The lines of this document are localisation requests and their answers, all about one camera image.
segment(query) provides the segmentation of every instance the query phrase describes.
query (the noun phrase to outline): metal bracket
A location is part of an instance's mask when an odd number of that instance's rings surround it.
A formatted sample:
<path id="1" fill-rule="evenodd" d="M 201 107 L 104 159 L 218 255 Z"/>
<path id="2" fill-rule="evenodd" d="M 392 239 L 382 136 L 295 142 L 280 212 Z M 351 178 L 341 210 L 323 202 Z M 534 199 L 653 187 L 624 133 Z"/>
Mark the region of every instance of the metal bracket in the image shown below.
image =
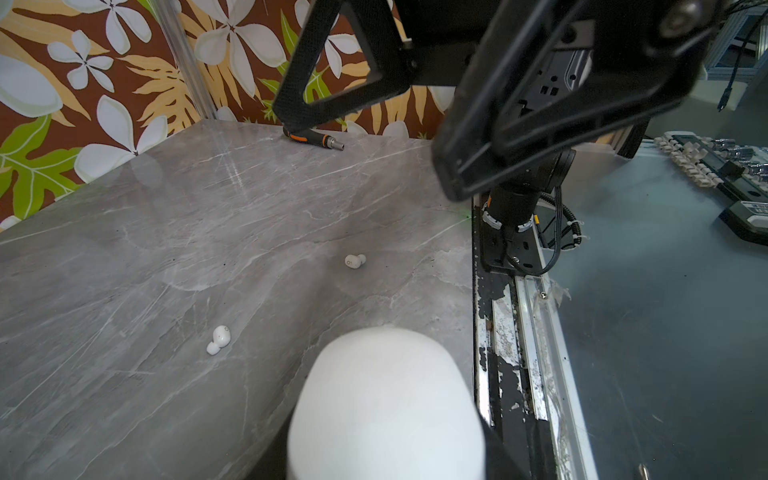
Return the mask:
<path id="1" fill-rule="evenodd" d="M 597 480 L 551 281 L 548 275 L 517 276 L 515 286 L 531 383 L 536 370 L 541 376 L 541 394 L 533 390 L 536 416 L 546 415 L 550 422 L 558 478 Z"/>
<path id="2" fill-rule="evenodd" d="M 589 60 L 589 50 L 555 51 L 521 101 L 541 110 L 576 90 Z"/>
<path id="3" fill-rule="evenodd" d="M 339 13 L 349 20 L 371 71 L 364 84 L 307 102 L 306 85 Z M 386 0 L 313 2 L 273 110 L 289 131 L 299 131 L 401 94 L 413 79 L 413 66 L 406 64 L 402 48 Z"/>

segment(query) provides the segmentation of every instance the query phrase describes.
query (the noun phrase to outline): cable connector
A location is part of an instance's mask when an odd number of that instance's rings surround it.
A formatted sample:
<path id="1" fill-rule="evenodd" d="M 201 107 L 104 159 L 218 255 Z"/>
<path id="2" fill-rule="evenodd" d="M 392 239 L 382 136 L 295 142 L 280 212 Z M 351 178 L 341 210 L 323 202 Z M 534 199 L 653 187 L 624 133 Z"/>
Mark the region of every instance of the cable connector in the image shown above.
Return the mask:
<path id="1" fill-rule="evenodd" d="M 723 111 L 725 106 L 728 105 L 728 101 L 730 100 L 731 90 L 733 89 L 730 86 L 725 89 L 725 91 L 723 92 L 723 96 L 720 97 L 720 103 L 717 104 L 717 111 Z"/>

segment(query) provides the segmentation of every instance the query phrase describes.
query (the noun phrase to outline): screwdriver handle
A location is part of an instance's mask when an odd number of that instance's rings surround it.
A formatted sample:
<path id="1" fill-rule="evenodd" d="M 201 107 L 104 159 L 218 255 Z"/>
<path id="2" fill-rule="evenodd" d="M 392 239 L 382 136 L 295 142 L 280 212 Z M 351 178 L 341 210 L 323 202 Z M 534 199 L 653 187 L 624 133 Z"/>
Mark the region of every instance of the screwdriver handle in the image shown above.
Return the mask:
<path id="1" fill-rule="evenodd" d="M 344 149 L 344 145 L 335 138 L 331 137 L 330 135 L 321 134 L 320 132 L 316 132 L 309 128 L 292 134 L 285 127 L 283 127 L 283 134 L 286 137 L 295 141 L 299 141 L 303 144 L 316 145 L 318 147 L 324 148 L 335 148 L 337 150 Z"/>

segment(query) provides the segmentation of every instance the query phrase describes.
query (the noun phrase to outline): white earbud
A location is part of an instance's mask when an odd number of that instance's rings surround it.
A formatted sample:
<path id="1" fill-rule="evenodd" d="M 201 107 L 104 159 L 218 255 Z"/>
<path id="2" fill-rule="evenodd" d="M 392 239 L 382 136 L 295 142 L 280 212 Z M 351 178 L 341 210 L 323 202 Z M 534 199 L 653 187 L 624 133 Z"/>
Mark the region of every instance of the white earbud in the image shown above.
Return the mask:
<path id="1" fill-rule="evenodd" d="M 219 348 L 219 346 L 213 342 L 209 343 L 205 349 L 205 351 L 211 355 L 216 355 L 217 353 L 219 353 L 219 350 L 221 350 L 221 348 Z"/>
<path id="2" fill-rule="evenodd" d="M 224 348 L 225 346 L 229 345 L 230 338 L 230 329 L 226 328 L 224 325 L 219 325 L 214 330 L 214 343 L 217 347 Z"/>
<path id="3" fill-rule="evenodd" d="M 366 262 L 366 256 L 365 255 L 347 255 L 344 259 L 344 263 L 349 268 L 358 269 L 360 268 L 360 265 L 363 265 Z"/>

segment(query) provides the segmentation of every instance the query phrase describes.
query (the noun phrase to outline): white flower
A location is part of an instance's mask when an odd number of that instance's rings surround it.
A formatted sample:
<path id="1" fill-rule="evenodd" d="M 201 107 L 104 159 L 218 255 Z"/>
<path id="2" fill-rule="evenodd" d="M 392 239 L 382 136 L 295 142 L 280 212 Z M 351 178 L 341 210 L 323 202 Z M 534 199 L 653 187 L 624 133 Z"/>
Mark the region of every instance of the white flower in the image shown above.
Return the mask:
<path id="1" fill-rule="evenodd" d="M 16 217 L 15 215 L 11 215 L 10 217 L 6 217 L 2 222 L 0 222 L 0 232 L 3 230 L 7 230 L 14 225 L 16 225 L 18 222 L 22 221 L 21 218 Z"/>
<path id="2" fill-rule="evenodd" d="M 367 135 L 368 134 L 368 132 L 366 131 L 365 128 L 360 127 L 358 124 L 356 124 L 353 121 L 347 121 L 346 122 L 346 130 L 350 134 L 360 134 L 360 135 L 363 135 L 363 134 Z"/>
<path id="3" fill-rule="evenodd" d="M 147 21 L 136 12 L 127 7 L 118 7 L 121 3 L 128 0 L 63 0 L 64 4 L 74 8 L 82 13 L 96 13 L 109 10 L 107 15 L 107 40 L 119 54 L 124 54 L 131 47 L 128 41 L 128 35 L 125 34 L 123 25 L 120 24 L 118 16 L 123 19 L 126 25 L 139 37 L 144 43 L 152 39 L 152 31 L 149 29 Z"/>
<path id="4" fill-rule="evenodd" d="M 435 101 L 435 106 L 440 110 L 441 114 L 444 114 L 453 103 L 453 92 L 455 90 L 456 87 L 429 87 L 432 100 Z"/>
<path id="5" fill-rule="evenodd" d="M 77 52 L 60 41 L 48 44 L 48 54 L 56 61 L 63 63 L 79 63 L 80 66 L 67 73 L 69 84 L 75 90 L 82 90 L 88 86 L 88 72 L 94 76 L 99 85 L 105 90 L 114 93 L 114 85 L 109 77 L 99 70 L 109 70 L 112 59 L 105 56 L 88 58 L 91 53 L 91 40 L 85 36 L 82 30 L 72 33 L 72 44 Z"/>
<path id="6" fill-rule="evenodd" d="M 382 132 L 382 136 L 408 138 L 408 127 L 402 120 L 393 121 L 391 124 L 386 126 Z"/>
<path id="7" fill-rule="evenodd" d="M 248 95 L 256 94 L 256 83 L 250 69 L 242 38 L 256 57 L 268 67 L 279 67 L 286 62 L 286 54 L 277 36 L 264 25 L 252 23 L 240 26 L 248 15 L 255 0 L 227 0 L 229 15 L 225 15 L 218 0 L 192 0 L 200 10 L 206 12 L 222 25 L 216 30 L 206 31 L 194 46 L 198 60 L 208 65 L 218 65 L 227 53 L 227 39 L 230 43 L 230 69 L 237 82 Z"/>
<path id="8" fill-rule="evenodd" d="M 237 118 L 235 117 L 232 109 L 226 105 L 216 110 L 216 118 L 219 120 L 237 121 Z"/>
<path id="9" fill-rule="evenodd" d="M 21 60 L 0 55 L 0 101 L 25 117 L 61 110 L 61 97 L 42 73 Z"/>
<path id="10" fill-rule="evenodd" d="M 296 13 L 296 20 L 299 21 L 299 25 L 304 28 L 304 22 L 306 22 L 306 14 L 310 10 L 310 3 L 307 0 L 296 0 L 293 4 L 293 10 Z M 333 21 L 333 25 L 336 26 L 336 21 L 339 20 L 339 16 L 336 16 L 336 20 Z M 341 55 L 336 49 L 341 50 L 347 55 L 351 55 L 360 49 L 360 44 L 357 43 L 355 35 L 348 33 L 339 33 L 335 35 L 328 35 L 326 40 L 326 57 L 328 58 L 328 65 L 331 67 L 331 71 L 336 78 L 341 76 Z"/>
<path id="11" fill-rule="evenodd" d="M 165 115 L 161 115 L 147 125 L 139 143 L 134 146 L 134 121 L 131 114 L 122 103 L 107 95 L 102 95 L 98 101 L 96 118 L 102 130 L 125 149 L 102 144 L 83 147 L 74 160 L 74 171 L 87 183 L 143 154 L 168 136 L 168 120 Z"/>

